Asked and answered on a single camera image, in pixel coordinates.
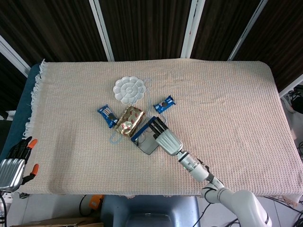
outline towel fringe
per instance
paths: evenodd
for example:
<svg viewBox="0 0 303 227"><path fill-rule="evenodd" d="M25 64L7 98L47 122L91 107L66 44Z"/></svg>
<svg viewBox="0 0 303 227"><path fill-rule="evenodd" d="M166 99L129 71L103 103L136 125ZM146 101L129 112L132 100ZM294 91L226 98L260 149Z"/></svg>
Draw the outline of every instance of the towel fringe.
<svg viewBox="0 0 303 227"><path fill-rule="evenodd" d="M41 62L39 66L39 73L36 75L36 83L34 86L33 91L31 92L32 95L32 101L31 101L31 109L32 109L32 115L29 117L29 122L25 124L25 132L23 133L23 139L26 139L29 136L32 136L33 134L33 128L34 128L34 119L36 119L36 114L37 114L37 105L38 105L38 100L40 97L40 91L42 87L42 81L44 80L45 77L45 71L46 71L46 62L45 59Z"/></svg>

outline dark wooden wall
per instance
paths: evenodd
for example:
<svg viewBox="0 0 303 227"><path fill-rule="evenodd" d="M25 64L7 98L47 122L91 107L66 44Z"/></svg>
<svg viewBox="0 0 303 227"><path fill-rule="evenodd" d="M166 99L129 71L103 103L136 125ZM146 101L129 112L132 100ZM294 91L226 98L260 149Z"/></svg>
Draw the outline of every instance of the dark wooden wall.
<svg viewBox="0 0 303 227"><path fill-rule="evenodd" d="M269 0L234 60L265 62L278 91L302 75L303 1Z"/></svg>
<svg viewBox="0 0 303 227"><path fill-rule="evenodd" d="M99 0L115 61L179 58L191 0Z"/></svg>
<svg viewBox="0 0 303 227"><path fill-rule="evenodd" d="M0 35L30 66L107 61L89 0L0 1Z"/></svg>
<svg viewBox="0 0 303 227"><path fill-rule="evenodd" d="M226 61L259 0L206 0L191 58Z"/></svg>

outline flower-shaped palette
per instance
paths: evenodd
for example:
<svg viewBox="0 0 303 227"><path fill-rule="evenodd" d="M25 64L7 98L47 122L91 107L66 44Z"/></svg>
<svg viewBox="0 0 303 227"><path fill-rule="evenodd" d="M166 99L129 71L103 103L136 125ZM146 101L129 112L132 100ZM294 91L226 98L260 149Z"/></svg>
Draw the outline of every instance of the flower-shaped palette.
<svg viewBox="0 0 303 227"><path fill-rule="evenodd" d="M116 81L113 91L116 100L123 104L135 104L144 97L146 87L137 77L123 77Z"/></svg>

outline robotic hand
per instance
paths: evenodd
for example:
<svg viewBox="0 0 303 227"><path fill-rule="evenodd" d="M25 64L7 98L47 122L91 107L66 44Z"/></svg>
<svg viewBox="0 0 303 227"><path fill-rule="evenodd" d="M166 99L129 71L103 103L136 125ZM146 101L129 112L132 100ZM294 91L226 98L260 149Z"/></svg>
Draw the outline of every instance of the robotic hand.
<svg viewBox="0 0 303 227"><path fill-rule="evenodd" d="M23 177L25 166L37 140L28 137L13 146L6 159L0 163L0 192L14 192L20 185L32 180L38 172L39 165L35 164L30 175Z"/></svg>
<svg viewBox="0 0 303 227"><path fill-rule="evenodd" d="M272 222L256 196L247 190L233 192L210 173L209 167L190 152L183 150L183 143L157 117L150 125L155 133L156 142L171 156L176 156L178 162L198 182L209 183L201 190L203 198L209 203L220 202L234 213L243 227L271 227Z"/></svg>

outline blue snack package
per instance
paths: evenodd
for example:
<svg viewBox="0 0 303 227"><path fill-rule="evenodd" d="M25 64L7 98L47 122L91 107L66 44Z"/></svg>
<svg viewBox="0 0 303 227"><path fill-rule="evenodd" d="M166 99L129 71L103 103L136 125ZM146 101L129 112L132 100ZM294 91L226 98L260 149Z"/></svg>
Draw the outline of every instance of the blue snack package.
<svg viewBox="0 0 303 227"><path fill-rule="evenodd" d="M164 110L170 108L172 105L175 105L174 99L171 96L168 96L163 102L153 105L153 107L155 107L158 113L162 113Z"/></svg>
<svg viewBox="0 0 303 227"><path fill-rule="evenodd" d="M104 107L98 109L98 112L106 120L110 129L117 124L118 119L114 116L113 112L111 111L111 109L108 107L107 104Z"/></svg>

